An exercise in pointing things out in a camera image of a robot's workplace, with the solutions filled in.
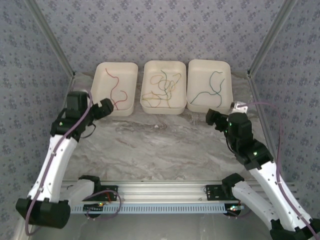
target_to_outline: gray marble table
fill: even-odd
[[[96,121],[92,136],[79,141],[65,179],[86,174],[102,180],[221,180],[232,173],[251,179],[228,150],[224,135],[206,124],[204,113],[145,113],[140,105],[142,78],[139,73],[133,114]],[[73,89],[90,89],[91,84],[92,79],[76,77]],[[233,74],[232,91],[235,101],[253,101],[246,78]],[[264,143],[256,109],[250,108],[248,115],[255,138]]]

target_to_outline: white tray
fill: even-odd
[[[207,113],[212,109],[227,114],[234,101],[231,81],[228,63],[191,60],[188,67],[187,108],[197,113]]]
[[[148,114],[181,114],[187,104],[186,65],[180,61],[148,61],[140,103]]]
[[[110,116],[129,116],[134,111],[137,77],[138,66],[133,62],[100,63],[91,87],[93,103],[111,99],[113,112]]]

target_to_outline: patterned wallpaper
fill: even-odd
[[[23,0],[0,1],[0,239],[45,159],[51,122],[69,79]]]
[[[192,59],[247,70],[283,0],[37,0],[74,71]]]
[[[254,80],[260,97],[280,108],[283,171],[298,183],[301,203],[320,218],[320,2],[294,7]],[[266,108],[274,141],[278,117]]]

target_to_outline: green wire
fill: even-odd
[[[215,93],[210,93],[210,92],[208,92],[208,91],[199,92],[199,93],[197,94],[197,96],[195,96],[195,98],[190,102],[190,104],[192,104],[192,103],[194,102],[194,100],[196,100],[196,98],[197,98],[200,94],[210,94],[211,96],[213,96],[213,95],[219,95],[219,97],[220,97],[220,104],[217,106],[217,108],[219,108],[219,107],[221,106],[221,104],[222,104],[222,96],[221,96],[219,93],[220,93],[221,90],[222,90],[221,85],[222,85],[222,83],[224,82],[225,79],[223,79],[222,82],[220,83],[220,90],[219,90],[219,91],[215,91],[214,88],[213,88],[212,85],[211,85],[211,78],[212,78],[212,76],[214,75],[214,73],[222,74],[222,71],[214,71],[214,72],[211,74],[210,78],[209,78],[210,88],[211,88],[212,91],[214,91]]]

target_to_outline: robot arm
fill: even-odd
[[[69,220],[71,206],[94,192],[94,182],[81,179],[60,196],[63,176],[81,134],[87,126],[93,124],[94,120],[111,114],[113,109],[113,104],[107,98],[101,101],[101,106],[96,103],[88,109],[86,92],[68,93],[66,108],[51,125],[49,148],[40,174],[27,198],[19,198],[15,205],[20,215],[29,220],[29,224],[61,229]],[[67,136],[54,152],[65,135]]]
[[[253,138],[252,124],[246,115],[245,107],[235,103],[231,106],[229,116],[214,110],[209,110],[206,122],[215,124],[215,129],[223,132],[229,149],[236,159],[244,165],[251,175],[261,185],[272,206],[258,198],[247,184],[239,179],[229,185],[234,196],[249,206],[268,226],[274,240],[307,240],[312,237],[311,231],[304,223],[304,218],[316,233],[320,231],[320,220],[311,216],[299,205],[286,183],[280,178],[281,185],[290,202],[301,215],[297,215],[285,196],[280,191],[277,181],[277,166],[267,147]]]

